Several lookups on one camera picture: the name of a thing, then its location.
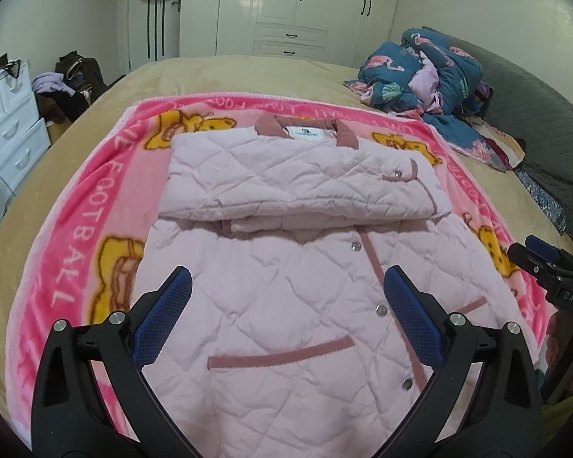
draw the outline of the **clothing label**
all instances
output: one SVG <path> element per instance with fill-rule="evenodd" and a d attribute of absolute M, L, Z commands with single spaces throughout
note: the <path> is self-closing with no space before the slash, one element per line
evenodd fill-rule
<path fill-rule="evenodd" d="M 293 139 L 305 139 L 307 141 L 322 141 L 324 139 L 322 129 L 317 127 L 287 126 L 286 130 Z"/>

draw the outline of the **blue gripper pad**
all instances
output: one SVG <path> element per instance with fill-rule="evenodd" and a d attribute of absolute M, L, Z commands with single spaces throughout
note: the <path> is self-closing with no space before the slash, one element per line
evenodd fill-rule
<path fill-rule="evenodd" d="M 180 314 L 191 299 L 193 279 L 183 268 L 167 285 L 134 334 L 132 362 L 138 369 L 157 360 Z"/>
<path fill-rule="evenodd" d="M 530 235 L 524 242 L 526 247 L 536 255 L 542 257 L 548 263 L 558 263 L 560 260 L 560 252 L 557 248 L 547 244 L 534 235 Z"/>
<path fill-rule="evenodd" d="M 420 362 L 436 372 L 444 364 L 441 332 L 416 297 L 416 288 L 401 277 L 405 272 L 400 271 L 399 267 L 386 271 L 384 295 Z"/>

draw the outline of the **beige bed sheet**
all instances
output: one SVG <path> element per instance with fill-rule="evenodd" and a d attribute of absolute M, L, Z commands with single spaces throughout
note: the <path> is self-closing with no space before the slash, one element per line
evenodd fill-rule
<path fill-rule="evenodd" d="M 176 58 L 132 72 L 100 97 L 40 160 L 0 225 L 0 412 L 3 416 L 7 418 L 6 322 L 32 241 L 61 190 L 128 106 L 154 96 L 245 91 L 366 108 L 342 85 L 342 81 L 356 75 L 356 70 L 347 67 L 288 58 Z M 501 174 L 472 160 L 463 161 L 518 240 L 536 234 L 554 245 L 573 249 L 514 174 Z"/>

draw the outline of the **gray headboard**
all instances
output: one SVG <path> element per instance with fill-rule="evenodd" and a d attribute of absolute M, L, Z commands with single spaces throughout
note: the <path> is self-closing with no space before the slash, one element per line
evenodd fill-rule
<path fill-rule="evenodd" d="M 487 120 L 526 141 L 523 168 L 563 206 L 573 239 L 573 104 L 512 62 L 469 42 L 448 39 L 484 66 L 484 81 L 494 88 Z"/>

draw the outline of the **black bag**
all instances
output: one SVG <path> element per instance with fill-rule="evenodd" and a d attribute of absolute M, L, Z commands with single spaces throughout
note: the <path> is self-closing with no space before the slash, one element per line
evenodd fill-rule
<path fill-rule="evenodd" d="M 73 90 L 79 93 L 88 91 L 90 103 L 95 102 L 108 90 L 98 61 L 95 58 L 80 56 L 76 50 L 61 56 L 59 62 L 55 64 L 55 71 L 63 74 L 64 82 Z"/>

